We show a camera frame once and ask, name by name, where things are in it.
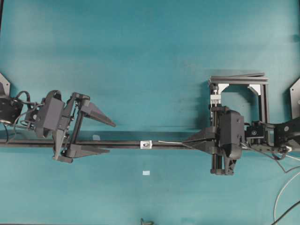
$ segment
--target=wire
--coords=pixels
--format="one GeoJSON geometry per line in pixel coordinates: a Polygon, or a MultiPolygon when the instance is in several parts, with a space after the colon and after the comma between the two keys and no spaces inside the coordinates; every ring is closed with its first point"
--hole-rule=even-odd
{"type": "Polygon", "coordinates": [[[165,142],[165,141],[158,141],[161,143],[169,143],[169,144],[182,144],[182,142],[165,142]]]}
{"type": "Polygon", "coordinates": [[[283,193],[283,191],[285,190],[285,188],[291,183],[291,181],[293,179],[295,179],[297,176],[299,176],[300,172],[295,174],[292,178],[290,178],[287,183],[283,186],[283,188],[280,190],[279,194],[277,195],[277,198],[276,198],[276,201],[275,201],[275,204],[274,204],[274,210],[273,210],[273,217],[274,217],[274,221],[276,220],[276,209],[277,209],[277,204],[278,204],[278,201],[280,199],[280,196],[281,194],[283,193]]]}
{"type": "Polygon", "coordinates": [[[3,126],[4,126],[4,128],[5,128],[5,132],[6,132],[6,141],[5,141],[5,143],[6,142],[8,142],[8,128],[5,126],[5,124],[3,123],[3,126]]]}
{"type": "Polygon", "coordinates": [[[30,102],[30,94],[29,94],[29,92],[26,91],[26,90],[20,91],[20,92],[16,95],[15,98],[16,98],[16,99],[19,99],[19,97],[20,97],[23,93],[26,94],[26,101],[30,102]]]}
{"type": "Polygon", "coordinates": [[[15,119],[15,121],[14,121],[14,123],[13,123],[13,125],[12,125],[12,127],[13,127],[13,131],[14,131],[14,136],[12,137],[12,138],[10,138],[9,140],[7,140],[6,141],[6,145],[8,144],[8,143],[10,143],[13,139],[15,139],[15,137],[16,137],[16,134],[17,134],[17,132],[16,132],[16,130],[15,130],[15,127],[16,127],[16,124],[17,124],[17,121],[23,116],[23,115],[26,115],[26,114],[28,114],[28,113],[31,113],[31,112],[33,112],[33,111],[35,111],[38,107],[40,107],[40,106],[43,106],[44,104],[36,104],[31,110],[28,110],[28,111],[26,111],[26,112],[23,112],[22,114],[20,114],[16,119],[15,119]]]}
{"type": "Polygon", "coordinates": [[[295,159],[295,160],[298,160],[298,161],[300,161],[300,158],[296,158],[296,157],[289,156],[289,155],[286,155],[286,157],[293,158],[293,159],[295,159]]]}
{"type": "Polygon", "coordinates": [[[259,151],[259,150],[250,148],[250,147],[248,147],[247,145],[245,145],[244,143],[241,143],[241,145],[243,146],[242,148],[244,148],[244,149],[248,149],[248,150],[252,150],[252,151],[259,152],[259,153],[261,153],[261,154],[263,154],[263,155],[269,157],[270,159],[274,160],[274,161],[278,164],[278,166],[280,166],[280,168],[282,169],[282,171],[283,171],[284,173],[288,173],[288,172],[290,172],[290,171],[292,171],[292,170],[294,170],[294,169],[300,168],[300,165],[299,165],[299,166],[295,166],[295,167],[293,167],[293,168],[291,168],[291,169],[289,169],[289,170],[285,170],[285,168],[280,164],[280,162],[278,162],[278,160],[276,160],[276,159],[273,158],[272,156],[268,155],[267,153],[264,153],[264,152],[262,152],[262,151],[259,151]]]}
{"type": "Polygon", "coordinates": [[[285,217],[285,215],[291,211],[293,208],[295,208],[297,205],[300,204],[300,201],[296,202],[294,205],[292,205],[290,208],[288,208],[287,211],[284,212],[284,214],[282,214],[276,221],[274,221],[271,225],[275,225],[276,223],[279,222],[279,220],[281,220],[283,217],[285,217]]]}

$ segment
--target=metal rail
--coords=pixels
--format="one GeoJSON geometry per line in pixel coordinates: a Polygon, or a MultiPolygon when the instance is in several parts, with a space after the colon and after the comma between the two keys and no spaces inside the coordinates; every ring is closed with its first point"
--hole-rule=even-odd
{"type": "MultiPolygon", "coordinates": [[[[52,148],[54,146],[53,140],[49,139],[14,139],[8,144],[5,144],[5,139],[0,139],[0,147],[24,147],[24,148],[52,148]]],[[[94,146],[109,149],[140,149],[140,141],[89,141],[79,140],[76,144],[94,146]]],[[[152,141],[151,149],[162,149],[162,150],[190,150],[183,146],[181,143],[164,143],[158,141],[152,141]]]]}

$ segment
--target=metal frame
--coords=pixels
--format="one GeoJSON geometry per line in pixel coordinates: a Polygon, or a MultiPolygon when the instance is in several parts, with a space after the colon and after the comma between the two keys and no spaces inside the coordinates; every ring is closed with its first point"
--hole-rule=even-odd
{"type": "Polygon", "coordinates": [[[269,123],[268,78],[264,77],[264,73],[237,76],[212,76],[210,83],[219,86],[218,94],[221,94],[229,85],[247,85],[249,89],[258,95],[259,120],[264,123],[269,123]]]}

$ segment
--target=white label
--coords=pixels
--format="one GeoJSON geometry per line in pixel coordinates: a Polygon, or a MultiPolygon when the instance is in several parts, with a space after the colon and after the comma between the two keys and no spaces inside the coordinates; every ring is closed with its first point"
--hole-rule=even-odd
{"type": "Polygon", "coordinates": [[[100,136],[99,135],[93,135],[93,140],[94,141],[100,141],[100,136]]]}
{"type": "Polygon", "coordinates": [[[144,171],[142,172],[142,175],[143,175],[143,176],[150,176],[150,170],[144,170],[144,171]]]}

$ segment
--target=screw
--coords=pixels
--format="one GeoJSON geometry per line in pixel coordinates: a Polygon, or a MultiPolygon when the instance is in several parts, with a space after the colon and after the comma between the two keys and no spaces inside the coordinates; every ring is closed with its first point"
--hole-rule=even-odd
{"type": "Polygon", "coordinates": [[[253,136],[257,135],[257,131],[256,130],[251,131],[251,135],[253,136]]]}

